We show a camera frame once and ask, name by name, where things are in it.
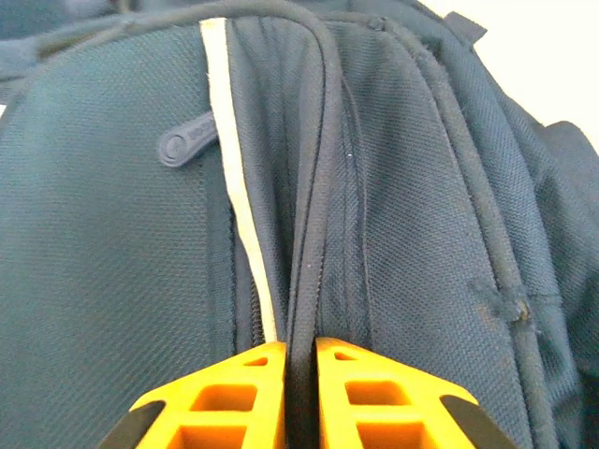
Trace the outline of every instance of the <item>textured polyester fabric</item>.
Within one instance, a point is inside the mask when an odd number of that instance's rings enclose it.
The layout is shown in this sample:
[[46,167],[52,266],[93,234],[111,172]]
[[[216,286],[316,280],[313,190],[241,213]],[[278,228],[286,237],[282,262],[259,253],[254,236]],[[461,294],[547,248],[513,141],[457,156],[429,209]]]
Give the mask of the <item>textured polyester fabric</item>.
[[197,27],[132,37],[55,61],[8,118],[0,446],[93,447],[144,392],[234,354],[220,153],[156,155],[208,110],[205,74]]
[[147,389],[256,343],[219,149],[181,170],[155,155],[209,107],[209,17],[227,17],[291,442],[317,442],[326,335],[465,386],[522,449],[599,444],[588,141],[536,123],[413,2],[301,3],[325,15],[266,1],[139,19],[9,105],[1,446],[91,445]]

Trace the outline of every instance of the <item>white trim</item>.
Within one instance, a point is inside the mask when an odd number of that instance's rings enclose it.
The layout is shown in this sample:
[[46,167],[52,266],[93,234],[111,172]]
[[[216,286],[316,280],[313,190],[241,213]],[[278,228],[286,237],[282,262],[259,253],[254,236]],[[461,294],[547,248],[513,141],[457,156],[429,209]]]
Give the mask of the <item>white trim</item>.
[[201,21],[199,25],[208,59],[210,98],[220,140],[226,192],[237,217],[241,242],[247,252],[250,270],[256,283],[264,339],[266,343],[277,341],[269,283],[243,176],[241,146],[235,122],[235,109],[233,108],[229,75],[226,19],[208,19]]

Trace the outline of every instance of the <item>zipper pull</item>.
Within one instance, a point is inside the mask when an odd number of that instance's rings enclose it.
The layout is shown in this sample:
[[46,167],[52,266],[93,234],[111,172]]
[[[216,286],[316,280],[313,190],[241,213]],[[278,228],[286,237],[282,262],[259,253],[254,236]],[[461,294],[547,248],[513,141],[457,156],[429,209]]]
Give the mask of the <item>zipper pull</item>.
[[217,139],[214,114],[209,110],[163,134],[158,140],[158,159],[167,167],[182,167]]

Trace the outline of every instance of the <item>strap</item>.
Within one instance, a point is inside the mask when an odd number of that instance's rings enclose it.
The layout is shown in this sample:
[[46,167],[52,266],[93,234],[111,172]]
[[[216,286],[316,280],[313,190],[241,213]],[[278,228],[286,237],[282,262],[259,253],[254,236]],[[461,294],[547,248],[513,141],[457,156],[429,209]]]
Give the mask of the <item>strap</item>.
[[486,28],[483,28],[476,22],[472,22],[455,11],[447,14],[444,21],[451,31],[466,39],[466,42],[471,47],[487,33]]

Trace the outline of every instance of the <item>zipper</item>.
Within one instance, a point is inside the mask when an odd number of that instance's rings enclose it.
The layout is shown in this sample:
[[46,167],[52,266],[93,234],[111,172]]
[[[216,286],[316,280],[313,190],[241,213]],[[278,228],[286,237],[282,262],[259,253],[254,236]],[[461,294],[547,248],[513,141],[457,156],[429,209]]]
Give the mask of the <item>zipper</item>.
[[256,347],[264,343],[264,328],[262,327],[262,313],[260,311],[260,299],[256,289],[254,277],[250,281],[250,308],[252,310],[252,346]]

